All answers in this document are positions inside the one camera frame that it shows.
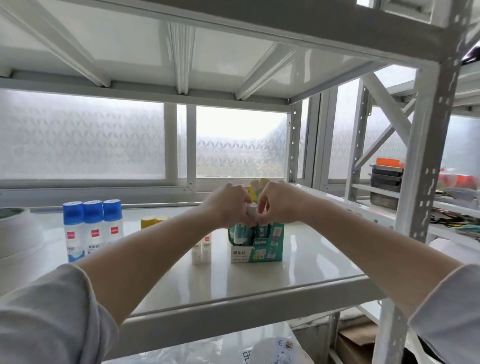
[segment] gray sleeve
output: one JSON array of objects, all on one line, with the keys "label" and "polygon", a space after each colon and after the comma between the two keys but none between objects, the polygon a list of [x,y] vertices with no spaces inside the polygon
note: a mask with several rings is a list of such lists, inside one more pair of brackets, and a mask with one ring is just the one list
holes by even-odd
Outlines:
[{"label": "gray sleeve", "polygon": [[480,266],[454,270],[430,293],[410,326],[449,364],[480,357]]},{"label": "gray sleeve", "polygon": [[117,337],[77,266],[62,265],[0,297],[0,363],[100,363]]}]

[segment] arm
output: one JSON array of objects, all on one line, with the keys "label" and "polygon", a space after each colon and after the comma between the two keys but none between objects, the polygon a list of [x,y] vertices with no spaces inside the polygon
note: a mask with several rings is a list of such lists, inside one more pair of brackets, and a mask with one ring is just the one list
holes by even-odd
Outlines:
[{"label": "arm", "polygon": [[301,221],[368,275],[410,317],[462,263],[396,231],[286,183],[270,182],[258,204],[260,222]]},{"label": "arm", "polygon": [[228,184],[198,207],[138,231],[75,264],[89,277],[97,301],[121,324],[158,280],[213,230],[238,222],[256,224],[245,214],[251,202],[241,186]]}]

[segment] white glue stick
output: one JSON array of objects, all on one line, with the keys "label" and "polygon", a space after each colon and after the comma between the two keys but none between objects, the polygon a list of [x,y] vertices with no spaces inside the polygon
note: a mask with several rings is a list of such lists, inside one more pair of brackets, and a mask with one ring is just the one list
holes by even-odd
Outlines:
[{"label": "white glue stick", "polygon": [[212,263],[212,233],[202,239],[202,263]]},{"label": "white glue stick", "polygon": [[202,263],[202,242],[198,242],[192,248],[192,265],[197,266]]}]

